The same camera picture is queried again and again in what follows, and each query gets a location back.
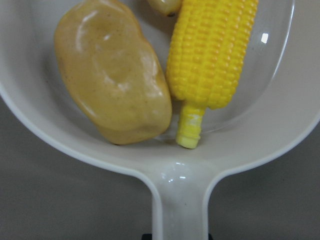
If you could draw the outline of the beige plastic dustpan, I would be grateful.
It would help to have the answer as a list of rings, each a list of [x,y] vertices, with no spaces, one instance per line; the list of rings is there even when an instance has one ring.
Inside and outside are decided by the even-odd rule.
[[[231,103],[207,111],[198,146],[167,133],[140,143],[108,143],[69,96],[58,71],[54,31],[74,0],[0,3],[0,97],[30,136],[12,132],[15,150],[37,140],[80,162],[131,176],[152,194],[156,240],[203,240],[209,197],[221,179],[285,154],[320,120],[320,3],[262,0]]]

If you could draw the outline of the yellow toy corn cob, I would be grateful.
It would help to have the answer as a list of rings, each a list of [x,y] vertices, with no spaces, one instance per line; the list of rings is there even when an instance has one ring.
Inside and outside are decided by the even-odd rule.
[[[184,0],[166,64],[171,95],[181,101],[176,142],[194,149],[206,109],[236,92],[258,10],[256,0]]]

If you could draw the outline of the tan toy ginger root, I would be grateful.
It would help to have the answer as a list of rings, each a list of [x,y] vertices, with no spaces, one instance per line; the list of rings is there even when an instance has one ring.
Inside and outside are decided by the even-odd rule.
[[[182,0],[147,0],[147,2],[158,13],[167,17],[172,17],[179,12],[183,1]]]

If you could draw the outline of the brown toy potato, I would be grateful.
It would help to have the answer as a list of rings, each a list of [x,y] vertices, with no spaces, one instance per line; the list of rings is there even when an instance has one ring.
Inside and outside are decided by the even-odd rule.
[[[125,4],[80,2],[59,21],[54,48],[70,96],[108,141],[133,144],[167,130],[172,118],[168,85]]]

